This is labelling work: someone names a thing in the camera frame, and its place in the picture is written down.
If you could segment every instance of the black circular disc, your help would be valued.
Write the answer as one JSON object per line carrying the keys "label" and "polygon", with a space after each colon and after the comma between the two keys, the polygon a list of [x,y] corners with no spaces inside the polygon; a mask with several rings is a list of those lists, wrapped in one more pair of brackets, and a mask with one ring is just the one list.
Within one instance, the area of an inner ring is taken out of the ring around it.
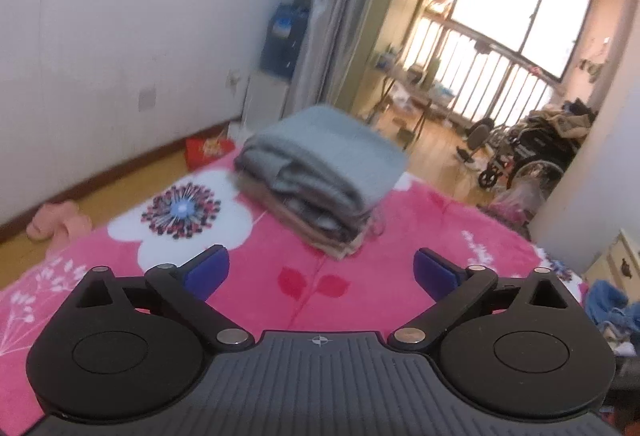
{"label": "black circular disc", "polygon": [[179,398],[200,374],[197,337],[175,321],[79,308],[43,331],[27,359],[42,403],[74,418],[118,421]]}
{"label": "black circular disc", "polygon": [[611,351],[587,317],[549,307],[469,320],[448,333],[440,368],[476,405],[521,419],[568,416],[596,405],[612,379]]}

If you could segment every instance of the window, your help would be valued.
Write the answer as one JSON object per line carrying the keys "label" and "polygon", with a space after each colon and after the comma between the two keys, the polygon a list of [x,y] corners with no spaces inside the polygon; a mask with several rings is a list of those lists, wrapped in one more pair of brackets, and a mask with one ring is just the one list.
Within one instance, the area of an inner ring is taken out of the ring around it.
{"label": "window", "polygon": [[562,79],[591,0],[455,0],[450,19]]}

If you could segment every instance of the baseboard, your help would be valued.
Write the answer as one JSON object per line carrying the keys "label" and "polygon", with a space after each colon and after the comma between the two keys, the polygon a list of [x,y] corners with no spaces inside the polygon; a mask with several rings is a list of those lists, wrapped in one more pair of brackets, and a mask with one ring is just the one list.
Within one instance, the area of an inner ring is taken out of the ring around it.
{"label": "baseboard", "polygon": [[[113,183],[114,181],[119,180],[123,176],[132,173],[140,168],[143,168],[146,165],[149,165],[159,159],[165,158],[171,154],[181,151],[184,149],[184,140],[186,138],[190,138],[192,136],[201,136],[203,138],[210,138],[211,136],[217,136],[221,132],[223,132],[228,126],[229,122],[234,120],[239,120],[238,118],[234,118],[227,122],[223,122],[222,124],[217,124],[215,126],[207,127],[207,129],[203,129],[197,133],[190,134],[189,137],[180,138],[179,140],[175,140],[174,142],[168,143],[167,145],[162,145],[157,147],[151,151],[145,152],[140,156],[136,156],[133,159],[124,161],[114,167],[111,167],[100,174],[96,174],[87,178],[86,180],[80,182],[73,187],[62,191],[55,196],[50,197],[44,202],[51,203],[59,203],[65,200],[74,200],[78,201],[85,196],[97,191],[101,187]],[[26,210],[18,216],[10,219],[6,223],[0,225],[0,242],[5,242],[7,239],[16,236],[20,232],[22,232],[27,225],[31,222],[33,215],[38,211],[40,205],[36,205],[31,207],[31,209]]]}

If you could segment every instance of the wooden drawer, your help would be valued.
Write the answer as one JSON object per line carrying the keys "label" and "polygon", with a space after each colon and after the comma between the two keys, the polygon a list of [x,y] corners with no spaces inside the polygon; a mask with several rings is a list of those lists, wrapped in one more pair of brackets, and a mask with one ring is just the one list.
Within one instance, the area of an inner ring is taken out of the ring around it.
{"label": "wooden drawer", "polygon": [[630,302],[640,300],[640,264],[638,244],[624,230],[609,249],[587,270],[584,278],[592,284],[598,279],[609,281],[623,291]]}

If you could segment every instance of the power outlet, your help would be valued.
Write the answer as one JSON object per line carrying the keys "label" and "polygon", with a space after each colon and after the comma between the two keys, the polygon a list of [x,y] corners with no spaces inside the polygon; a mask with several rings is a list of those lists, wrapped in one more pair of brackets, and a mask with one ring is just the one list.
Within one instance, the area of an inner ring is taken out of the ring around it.
{"label": "power outlet", "polygon": [[240,70],[229,70],[229,73],[226,76],[226,86],[228,89],[235,93],[238,90],[238,86],[241,81],[242,76],[240,75]]}
{"label": "power outlet", "polygon": [[138,111],[148,111],[156,106],[156,87],[145,88],[138,93]]}

